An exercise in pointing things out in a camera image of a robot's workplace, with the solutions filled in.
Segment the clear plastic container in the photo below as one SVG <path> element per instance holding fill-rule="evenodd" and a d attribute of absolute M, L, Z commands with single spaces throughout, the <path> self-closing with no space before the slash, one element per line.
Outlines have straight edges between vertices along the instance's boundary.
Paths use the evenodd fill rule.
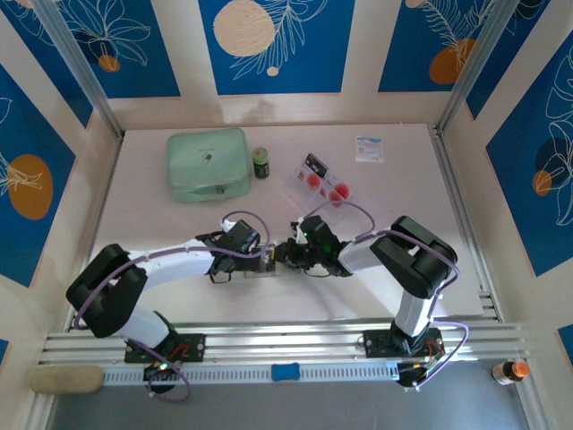
<path fill-rule="evenodd" d="M 351 201 L 348 184 L 336 177 L 316 156 L 309 154 L 288 179 L 288 195 L 306 214 L 325 202 Z M 319 211 L 329 224 L 341 221 L 351 209 L 348 205 L 332 203 Z"/>

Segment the white table surface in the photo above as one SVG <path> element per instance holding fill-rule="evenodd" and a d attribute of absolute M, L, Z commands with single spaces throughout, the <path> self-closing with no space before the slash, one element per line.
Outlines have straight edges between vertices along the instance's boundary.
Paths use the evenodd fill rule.
<path fill-rule="evenodd" d="M 353 191 L 353 201 L 389 226 L 408 215 L 458 253 L 462 278 L 446 290 L 436 316 L 476 315 L 483 309 L 478 278 L 458 231 L 426 125 L 306 125 L 245 127 L 251 149 L 269 150 L 270 176 L 252 179 L 251 191 L 223 202 L 175 202 L 165 180 L 169 136 L 182 130 L 129 131 L 98 230 L 94 253 L 118 243 L 126 250 L 178 245 L 219 229 L 230 211 L 247 209 L 269 224 L 271 239 L 289 237 L 289 222 L 303 215 L 284 193 L 287 179 L 313 152 Z M 380 137 L 385 161 L 355 161 L 357 135 Z M 253 227 L 256 220 L 245 217 Z M 369 227 L 351 212 L 333 230 L 348 239 Z M 247 323 L 391 317 L 403 289 L 382 267 L 346 279 L 300 275 L 210 283 L 209 277 L 180 279 L 146 291 L 139 305 L 160 311 L 174 323 Z"/>

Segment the small orange bottle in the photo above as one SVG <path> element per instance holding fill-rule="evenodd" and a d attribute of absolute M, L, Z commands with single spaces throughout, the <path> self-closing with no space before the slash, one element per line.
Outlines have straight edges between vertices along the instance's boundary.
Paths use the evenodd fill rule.
<path fill-rule="evenodd" d="M 527 363 L 506 361 L 492 369 L 492 377 L 501 385 L 518 383 L 531 373 Z"/>

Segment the white label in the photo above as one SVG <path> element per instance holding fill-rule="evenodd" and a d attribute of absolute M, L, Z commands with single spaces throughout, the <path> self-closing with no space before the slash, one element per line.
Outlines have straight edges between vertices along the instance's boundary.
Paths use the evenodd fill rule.
<path fill-rule="evenodd" d="M 384 161 L 382 139 L 376 137 L 356 137 L 356 161 L 381 163 Z"/>

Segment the mint green case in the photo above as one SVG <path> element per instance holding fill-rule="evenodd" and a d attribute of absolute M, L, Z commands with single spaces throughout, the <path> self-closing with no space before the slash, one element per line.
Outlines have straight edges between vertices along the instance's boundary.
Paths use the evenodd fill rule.
<path fill-rule="evenodd" d="M 167 185 L 178 202 L 247 194 L 251 162 L 243 130 L 181 133 L 167 140 Z"/>

